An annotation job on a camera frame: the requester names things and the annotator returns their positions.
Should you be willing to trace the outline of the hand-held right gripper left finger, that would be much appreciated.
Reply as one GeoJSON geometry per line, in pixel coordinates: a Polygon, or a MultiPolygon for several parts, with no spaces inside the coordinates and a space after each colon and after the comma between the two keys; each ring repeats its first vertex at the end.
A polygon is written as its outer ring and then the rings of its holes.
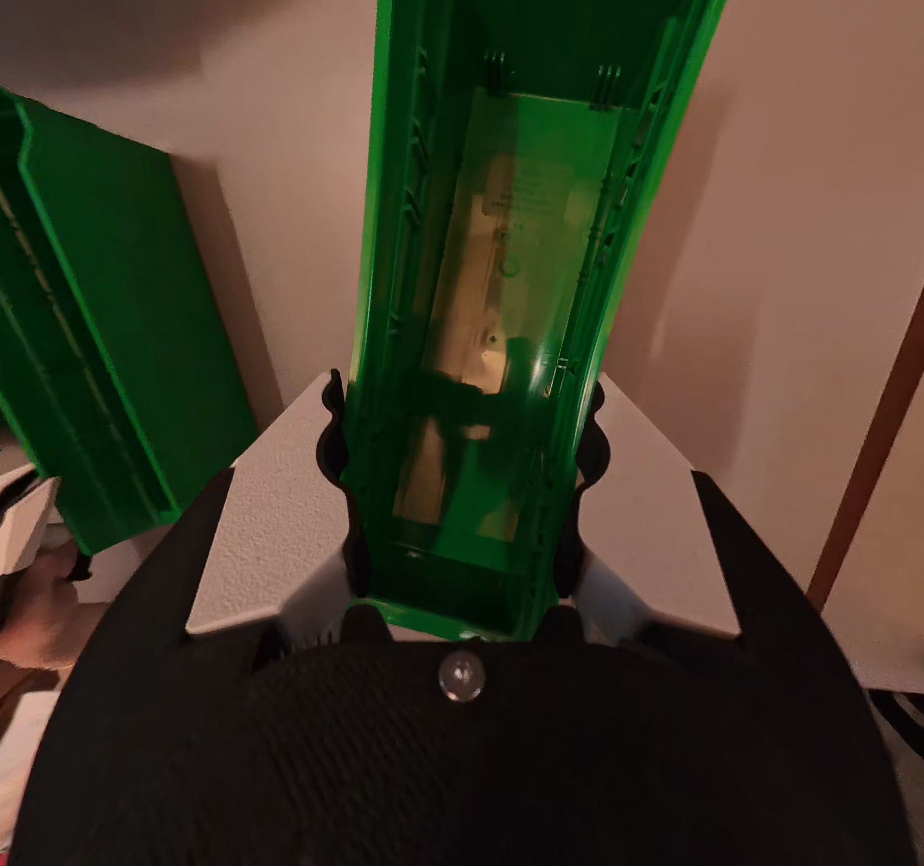
{"type": "Polygon", "coordinates": [[[186,631],[270,622],[286,639],[337,639],[355,598],[340,483],[343,385],[320,374],[237,457],[186,631]]]}

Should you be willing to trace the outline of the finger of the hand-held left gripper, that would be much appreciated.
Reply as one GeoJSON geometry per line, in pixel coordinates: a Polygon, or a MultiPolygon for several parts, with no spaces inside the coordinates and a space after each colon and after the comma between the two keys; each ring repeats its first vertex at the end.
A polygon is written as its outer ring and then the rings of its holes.
{"type": "Polygon", "coordinates": [[[37,557],[59,484],[37,474],[2,474],[2,577],[27,569],[37,557]]]}

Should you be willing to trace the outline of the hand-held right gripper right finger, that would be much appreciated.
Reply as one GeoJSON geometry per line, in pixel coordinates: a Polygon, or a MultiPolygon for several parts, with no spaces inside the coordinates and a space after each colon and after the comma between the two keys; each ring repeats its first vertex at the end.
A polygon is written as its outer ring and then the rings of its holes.
{"type": "Polygon", "coordinates": [[[576,464],[556,587],[587,640],[618,644],[654,623],[739,636],[690,463],[607,375],[576,464]]]}

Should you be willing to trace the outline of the green plastic bin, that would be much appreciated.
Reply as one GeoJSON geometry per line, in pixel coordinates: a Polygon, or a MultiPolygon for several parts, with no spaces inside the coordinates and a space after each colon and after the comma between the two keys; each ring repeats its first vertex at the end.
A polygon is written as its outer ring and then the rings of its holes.
{"type": "Polygon", "coordinates": [[[346,393],[401,629],[524,640],[609,333],[726,0],[377,0],[346,393]]]}
{"type": "Polygon", "coordinates": [[[92,556],[257,426],[168,154],[2,90],[1,191],[2,416],[92,556]]]}

